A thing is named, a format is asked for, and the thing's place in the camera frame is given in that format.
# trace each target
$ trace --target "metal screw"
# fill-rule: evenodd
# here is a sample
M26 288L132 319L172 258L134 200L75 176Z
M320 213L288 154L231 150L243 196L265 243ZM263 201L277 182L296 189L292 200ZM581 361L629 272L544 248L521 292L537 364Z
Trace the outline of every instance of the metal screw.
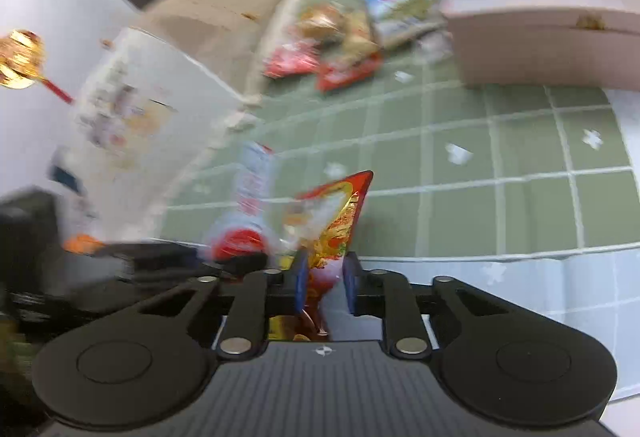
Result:
M227 354L244 354L251 350L251 341L246 338L228 338L220 343L220 350Z
M396 349L403 354L421 354L428 348L426 341L420 338L402 338L396 343Z

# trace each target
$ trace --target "plastic wrapper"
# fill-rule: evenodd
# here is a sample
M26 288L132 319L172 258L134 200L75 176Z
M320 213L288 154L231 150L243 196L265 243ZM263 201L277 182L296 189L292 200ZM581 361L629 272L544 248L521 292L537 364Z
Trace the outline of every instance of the plastic wrapper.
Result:
M286 211L282 245L291 255L299 247L310 250L309 282L305 311L297 318L272 319L272 339L329 338L319 313L319 302L342 277L342 260L372 178L373 172L366 171L329 182L297 197ZM280 266L288 269L292 260L293 256L283 257Z
M344 15L337 5L315 4L300 14L297 27L303 38L311 38L318 42L337 40L344 27Z
M317 72L320 61L316 43L310 38L292 38L265 62L263 74L268 78L283 78Z
M355 11L347 14L345 20L345 36L342 42L342 56L340 61L352 67L364 58L378 51L378 45L373 41L367 14Z
M330 92L350 84L370 78L382 67L383 59L380 52L374 52L363 61L345 66L340 59L322 64L318 72L316 88L321 92Z
M420 64L434 64L453 55L451 34L446 30L427 32L416 38L414 45L415 60Z

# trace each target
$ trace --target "round pad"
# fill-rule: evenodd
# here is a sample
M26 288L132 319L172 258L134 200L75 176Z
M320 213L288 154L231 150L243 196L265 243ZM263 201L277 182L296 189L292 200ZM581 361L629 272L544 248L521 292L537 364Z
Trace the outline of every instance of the round pad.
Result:
M197 396L209 377L206 352L174 319L116 314L46 345L33 363L33 387L75 426L139 427Z
M78 357L78 371L87 379L105 385L133 381L153 362L151 351L131 341L103 341Z
M594 338L544 318L478 317L443 350L442 377L463 404L510 425L551 427L604 407L616 366Z
M543 341L507 343L496 354L504 373L526 383L548 383L562 377L571 366L564 349Z

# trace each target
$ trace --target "blue snack package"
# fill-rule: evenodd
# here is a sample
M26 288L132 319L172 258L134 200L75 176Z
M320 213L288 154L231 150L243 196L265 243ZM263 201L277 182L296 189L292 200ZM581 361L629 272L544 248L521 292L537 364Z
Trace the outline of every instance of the blue snack package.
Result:
M444 24L440 0L364 0L383 49L396 47Z

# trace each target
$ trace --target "puzzle piece sticker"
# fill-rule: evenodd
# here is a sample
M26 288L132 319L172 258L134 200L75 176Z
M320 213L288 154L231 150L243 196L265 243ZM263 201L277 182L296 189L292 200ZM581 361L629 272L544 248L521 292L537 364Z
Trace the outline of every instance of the puzzle piece sticker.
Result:
M469 159L473 157L473 154L469 150L465 150L462 146L457 144L447 144L445 146L447 153L449 154L449 162L458 166L465 165L469 162Z
M330 162L324 168L324 174L331 180L337 181L347 176L347 168L337 162Z
M400 81L400 83L409 83L411 80L414 79L414 76L412 74L409 74L408 72L403 72L402 70L397 70L395 76L396 76L396 81Z
M504 272L507 267L500 262L492 262L491 265L485 265L482 267L482 272L486 274L487 285L493 285L495 283L501 283L504 281Z
M582 142L591 146L594 150L599 150L600 146L602 146L603 140L600 137L600 132L596 130L583 130L584 137L582 138Z

